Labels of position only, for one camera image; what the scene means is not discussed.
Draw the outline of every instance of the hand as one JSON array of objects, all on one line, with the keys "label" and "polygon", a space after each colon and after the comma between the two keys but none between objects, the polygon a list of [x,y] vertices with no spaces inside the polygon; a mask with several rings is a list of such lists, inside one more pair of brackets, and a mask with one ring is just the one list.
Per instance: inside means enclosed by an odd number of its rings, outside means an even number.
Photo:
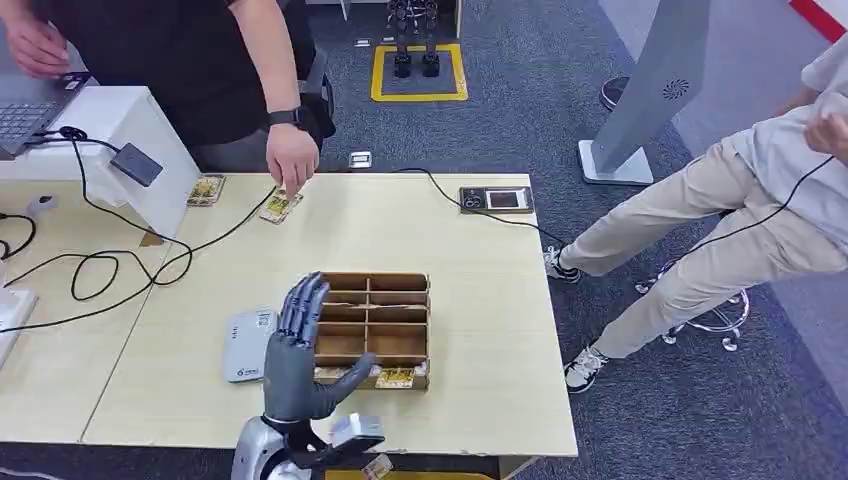
[{"label": "hand", "polygon": [[268,134],[268,170],[286,189],[289,202],[318,168],[318,146],[294,125],[272,125]]},{"label": "hand", "polygon": [[6,24],[9,52],[24,73],[36,78],[56,78],[70,68],[67,41],[58,30],[32,16]]},{"label": "hand", "polygon": [[330,286],[316,272],[289,291],[277,330],[265,352],[265,416],[281,422],[329,417],[336,406],[368,377],[373,353],[359,358],[332,385],[313,381],[318,317]]},{"label": "hand", "polygon": [[804,131],[807,144],[816,152],[829,153],[848,163],[848,118],[831,114],[813,119]]}]

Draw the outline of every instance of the laptop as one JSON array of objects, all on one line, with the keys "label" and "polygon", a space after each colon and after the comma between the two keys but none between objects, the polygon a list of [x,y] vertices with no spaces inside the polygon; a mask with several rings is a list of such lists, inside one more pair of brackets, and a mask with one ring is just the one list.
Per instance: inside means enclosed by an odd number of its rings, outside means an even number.
[{"label": "laptop", "polygon": [[0,161],[14,160],[26,142],[56,119],[91,78],[71,72],[56,80],[0,74]]}]

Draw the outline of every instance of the watch strap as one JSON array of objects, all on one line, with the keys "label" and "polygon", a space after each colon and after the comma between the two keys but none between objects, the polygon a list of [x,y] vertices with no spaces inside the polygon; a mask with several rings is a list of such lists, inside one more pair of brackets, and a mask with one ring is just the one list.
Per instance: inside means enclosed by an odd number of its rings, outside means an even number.
[{"label": "watch strap", "polygon": [[268,124],[280,125],[290,123],[292,125],[300,126],[303,121],[301,118],[302,108],[303,107],[297,107],[294,110],[278,110],[276,112],[271,112],[268,114]]}]

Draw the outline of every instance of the cardboard compartment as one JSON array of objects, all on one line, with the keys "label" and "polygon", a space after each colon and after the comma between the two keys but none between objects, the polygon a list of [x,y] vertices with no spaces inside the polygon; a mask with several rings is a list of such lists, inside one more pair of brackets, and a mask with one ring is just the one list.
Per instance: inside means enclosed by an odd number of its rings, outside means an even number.
[{"label": "cardboard compartment", "polygon": [[324,280],[330,284],[330,290],[368,290],[367,273],[325,273]]},{"label": "cardboard compartment", "polygon": [[388,368],[415,368],[426,359],[425,355],[378,355],[377,364]]},{"label": "cardboard compartment", "polygon": [[355,305],[324,305],[321,311],[320,323],[353,322],[365,323],[365,307]]},{"label": "cardboard compartment", "polygon": [[324,303],[346,303],[350,305],[365,305],[368,303],[368,294],[355,291],[332,291],[327,293]]},{"label": "cardboard compartment", "polygon": [[425,292],[428,290],[427,276],[421,273],[372,273],[369,290],[401,292]]},{"label": "cardboard compartment", "polygon": [[427,356],[426,325],[368,325],[366,348],[378,356]]},{"label": "cardboard compartment", "polygon": [[[315,342],[315,380],[335,382],[363,352],[377,354],[383,368],[414,371],[411,386],[429,386],[428,328],[430,283],[420,273],[325,273],[324,300]],[[376,389],[380,369],[360,385]]]},{"label": "cardboard compartment", "polygon": [[427,292],[372,292],[372,305],[427,305]]},{"label": "cardboard compartment", "polygon": [[368,310],[368,323],[420,323],[427,324],[427,307],[376,307]]},{"label": "cardboard compartment", "polygon": [[365,325],[320,323],[315,341],[316,355],[361,355],[365,352]]}]

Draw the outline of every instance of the black cable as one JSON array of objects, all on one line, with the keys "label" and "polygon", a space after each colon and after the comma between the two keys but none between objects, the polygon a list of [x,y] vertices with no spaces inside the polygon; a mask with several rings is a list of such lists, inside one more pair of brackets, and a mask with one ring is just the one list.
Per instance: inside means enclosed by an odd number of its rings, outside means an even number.
[{"label": "black cable", "polygon": [[519,226],[522,226],[522,227],[534,228],[537,231],[539,231],[539,233],[541,233],[543,235],[547,235],[548,237],[550,237],[550,238],[558,241],[559,243],[561,243],[562,246],[565,246],[565,241],[563,241],[561,238],[557,237],[553,233],[546,231],[545,229],[543,229],[542,227],[540,227],[538,225],[533,225],[532,223],[527,223],[527,222],[516,222],[516,221],[513,221],[513,220],[504,220],[503,218],[497,217],[495,215],[491,215],[491,214],[481,212],[481,211],[478,211],[478,210],[472,210],[472,209],[469,209],[469,208],[465,208],[464,206],[462,206],[461,203],[454,200],[453,197],[451,197],[450,195],[445,193],[445,191],[442,190],[442,187],[439,185],[439,183],[436,182],[436,179],[433,178],[433,174],[430,173],[430,171],[425,169],[425,168],[419,168],[419,167],[400,168],[400,169],[397,169],[397,170],[393,170],[391,173],[403,173],[403,172],[426,173],[427,176],[430,177],[430,181],[433,182],[433,185],[436,187],[436,189],[439,191],[439,193],[441,193],[443,197],[447,198],[448,201],[450,201],[451,203],[453,203],[454,205],[459,207],[459,209],[463,212],[473,213],[475,215],[482,215],[484,217],[491,218],[492,220],[496,220],[498,222],[505,223],[507,225],[519,225]]},{"label": "black cable", "polygon": [[[240,222],[238,222],[235,226],[233,226],[232,228],[230,228],[229,230],[227,230],[223,234],[219,235],[218,237],[200,245],[199,247],[192,248],[184,242],[181,242],[179,240],[167,237],[165,235],[161,235],[161,234],[159,234],[159,233],[157,233],[157,232],[155,232],[155,231],[153,231],[149,228],[145,228],[141,225],[138,225],[138,224],[128,220],[127,218],[123,217],[122,215],[120,215],[116,212],[113,212],[111,210],[107,210],[105,208],[99,207],[89,200],[88,190],[87,190],[87,187],[86,187],[85,167],[83,165],[82,155],[80,154],[79,147],[78,147],[77,143],[96,143],[96,144],[103,145],[103,146],[111,149],[114,152],[119,152],[120,151],[119,148],[115,147],[114,145],[109,144],[108,142],[104,142],[104,141],[101,141],[101,140],[95,140],[95,139],[89,139],[85,135],[85,132],[83,132],[82,130],[72,128],[72,127],[63,127],[62,129],[60,129],[60,132],[45,132],[45,134],[54,134],[54,133],[61,133],[66,138],[61,138],[61,139],[59,139],[59,138],[45,138],[43,140],[33,142],[31,145],[40,145],[40,144],[45,144],[45,143],[58,143],[58,142],[71,143],[71,145],[74,148],[74,153],[77,157],[77,163],[78,163],[79,168],[80,168],[80,176],[81,176],[81,180],[82,180],[83,199],[85,200],[85,202],[88,205],[90,205],[91,207],[93,207],[93,208],[95,208],[95,209],[97,209],[101,212],[108,213],[108,214],[120,219],[124,223],[126,223],[126,224],[128,224],[128,225],[130,225],[130,226],[132,226],[132,227],[134,227],[138,230],[141,230],[141,231],[146,232],[146,233],[150,233],[150,234],[155,235],[155,236],[157,236],[157,237],[159,237],[163,240],[167,240],[167,241],[170,241],[172,243],[178,244],[178,245],[184,247],[186,249],[186,251],[184,253],[174,257],[173,259],[169,260],[165,264],[163,264],[154,273],[151,273],[147,269],[147,267],[144,266],[144,263],[141,261],[141,259],[138,257],[138,255],[136,255],[135,252],[130,251],[130,250],[103,250],[103,251],[94,252],[94,253],[87,254],[87,255],[76,254],[76,253],[66,253],[66,254],[61,254],[61,255],[57,255],[53,258],[50,258],[50,259],[36,265],[35,267],[29,269],[28,271],[24,272],[23,274],[15,277],[11,281],[9,281],[5,286],[12,285],[15,282],[18,282],[18,281],[22,280],[23,278],[27,277],[28,275],[32,274],[33,272],[43,268],[44,266],[49,265],[50,263],[57,261],[57,260],[60,260],[62,258],[82,258],[82,261],[79,263],[79,265],[77,265],[77,268],[74,271],[74,276],[73,276],[73,279],[71,281],[71,295],[74,297],[75,300],[79,300],[79,301],[90,300],[90,299],[95,298],[98,295],[101,295],[104,292],[106,292],[106,290],[108,290],[109,287],[111,287],[112,284],[115,282],[115,279],[116,279],[117,274],[118,274],[118,265],[120,263],[119,259],[117,257],[115,257],[115,255],[118,255],[118,254],[130,255],[131,257],[133,257],[133,259],[136,261],[136,263],[138,263],[139,267],[144,272],[145,276],[148,279],[148,282],[144,285],[144,287],[142,287],[141,289],[139,289],[135,293],[119,300],[118,302],[116,302],[112,305],[101,308],[99,310],[84,313],[84,314],[81,314],[81,315],[76,315],[76,316],[65,318],[65,319],[62,319],[62,320],[57,320],[57,321],[54,321],[54,322],[40,323],[40,324],[36,324],[36,325],[22,325],[22,326],[14,327],[14,328],[5,328],[5,329],[0,330],[0,334],[7,333],[7,332],[20,331],[20,330],[33,330],[33,329],[37,329],[37,328],[52,327],[52,326],[56,326],[56,325],[62,325],[62,324],[65,324],[65,323],[73,322],[73,321],[76,321],[76,320],[81,320],[83,318],[89,318],[89,317],[93,317],[95,315],[100,315],[101,313],[106,313],[110,310],[114,310],[114,309],[120,307],[121,305],[129,302],[130,300],[138,297],[139,295],[141,295],[142,293],[144,293],[145,291],[147,291],[149,288],[151,288],[154,285],[167,286],[167,285],[172,285],[172,284],[180,281],[183,277],[185,277],[185,275],[188,273],[189,269],[191,268],[191,263],[192,263],[193,256],[194,256],[195,252],[197,252],[201,249],[210,247],[212,245],[215,245],[216,243],[220,242],[221,240],[232,235],[236,230],[238,230],[245,223],[247,223],[248,220],[250,220],[256,214],[256,211],[259,210],[259,208],[261,208],[262,205],[269,198],[271,198],[271,195],[273,195],[274,192],[277,190],[277,187],[272,188],[271,191],[268,192],[267,195],[265,195],[265,197],[262,199],[262,201],[260,201],[255,207],[253,207],[253,209],[250,210],[250,212],[244,217],[244,219],[242,219]],[[180,260],[180,259],[182,259],[186,256],[189,257],[188,261],[186,262],[185,267],[183,268],[182,272],[179,275],[177,275],[175,278],[168,280],[168,281],[159,280],[160,275],[165,271],[165,269],[167,269],[170,265],[172,265],[177,260]],[[92,260],[98,260],[98,259],[110,259],[115,263],[115,268],[113,269],[109,280],[107,281],[107,283],[104,287],[102,287],[100,290],[98,290],[97,292],[95,292],[91,295],[86,295],[86,296],[78,295],[78,293],[77,293],[77,280],[78,280],[80,271],[82,270],[82,268],[84,267],[86,262],[92,261]]]},{"label": "black cable", "polygon": [[810,170],[809,172],[807,172],[806,174],[804,174],[804,176],[802,176],[802,177],[798,180],[798,182],[795,184],[795,186],[794,186],[794,187],[792,187],[792,191],[791,191],[791,192],[789,192],[789,197],[786,199],[786,201],[785,201],[785,202],[783,202],[782,204],[780,204],[780,206],[777,208],[777,210],[775,210],[774,212],[770,213],[768,216],[766,216],[765,218],[763,218],[762,220],[760,220],[760,221],[758,221],[758,222],[754,222],[754,223],[752,223],[752,224],[750,224],[750,225],[744,226],[744,227],[739,228],[739,229],[737,229],[737,230],[734,230],[734,231],[732,231],[732,232],[730,232],[730,233],[726,233],[726,234],[721,235],[721,236],[719,236],[719,237],[716,237],[716,238],[710,239],[710,240],[708,240],[708,241],[706,241],[706,242],[704,242],[704,243],[700,243],[700,244],[698,244],[698,245],[695,245],[695,247],[693,247],[691,250],[689,250],[688,252],[684,253],[683,255],[681,255],[681,256],[679,256],[679,257],[677,257],[677,258],[676,258],[673,262],[669,262],[669,264],[668,264],[668,265],[669,265],[669,266],[668,266],[668,268],[666,268],[665,270],[663,270],[663,271],[662,271],[662,273],[665,273],[668,269],[670,269],[670,268],[671,268],[671,266],[673,266],[674,264],[676,264],[677,262],[679,262],[680,260],[682,260],[682,259],[683,259],[684,257],[686,257],[687,255],[690,255],[690,254],[692,254],[692,253],[695,253],[695,252],[697,252],[698,250],[700,250],[701,248],[706,247],[707,245],[709,245],[709,244],[711,244],[711,243],[717,242],[717,241],[719,241],[719,240],[724,240],[725,238],[732,237],[733,235],[736,235],[737,233],[744,232],[745,230],[748,230],[748,229],[750,229],[750,228],[754,228],[754,227],[760,226],[760,225],[762,225],[762,224],[766,223],[767,221],[771,220],[772,218],[774,218],[774,216],[775,216],[775,215],[777,215],[778,213],[780,213],[780,212],[784,211],[784,210],[786,209],[786,207],[788,207],[788,206],[789,206],[789,202],[791,202],[791,201],[792,201],[792,197],[794,197],[794,196],[795,196],[795,192],[797,192],[797,191],[798,191],[798,188],[801,186],[801,183],[803,183],[803,181],[804,181],[804,180],[806,180],[808,177],[810,177],[812,174],[814,174],[814,173],[816,173],[817,171],[819,171],[819,169],[821,169],[822,167],[824,167],[825,165],[827,165],[828,163],[830,163],[830,161],[831,161],[831,160],[833,160],[834,158],[836,158],[836,157],[834,157],[833,155],[831,155],[831,156],[830,156],[830,158],[828,158],[828,159],[827,159],[827,160],[825,160],[824,162],[820,163],[820,164],[819,164],[816,168],[814,168],[814,169]]},{"label": "black cable", "polygon": [[22,243],[18,248],[13,249],[9,245],[9,242],[0,240],[0,246],[3,247],[3,251],[0,252],[0,260],[8,260],[14,257],[15,255],[21,253],[26,247],[29,246],[30,243],[32,243],[33,239],[35,239],[35,234],[38,230],[35,225],[35,220],[26,215],[8,215],[5,213],[0,213],[0,220],[5,220],[7,218],[17,218],[21,220],[26,220],[27,222],[29,222],[30,230],[26,240],[24,240],[24,243]]}]

